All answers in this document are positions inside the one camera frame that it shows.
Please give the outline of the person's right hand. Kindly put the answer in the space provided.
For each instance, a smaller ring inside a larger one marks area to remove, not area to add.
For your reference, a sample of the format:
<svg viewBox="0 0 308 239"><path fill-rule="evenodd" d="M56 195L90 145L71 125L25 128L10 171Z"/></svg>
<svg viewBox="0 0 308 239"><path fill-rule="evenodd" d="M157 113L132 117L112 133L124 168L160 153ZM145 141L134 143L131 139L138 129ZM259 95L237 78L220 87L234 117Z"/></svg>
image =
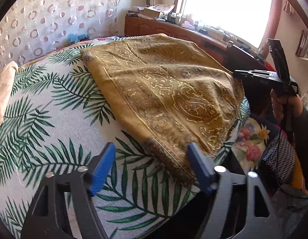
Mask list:
<svg viewBox="0 0 308 239"><path fill-rule="evenodd" d="M290 111L290 115L294 118L301 116L303 112L303 103L299 95L296 97L287 95L278 95L275 90L271 90L271 101L273 114L278 123L284 118L285 109Z"/></svg>

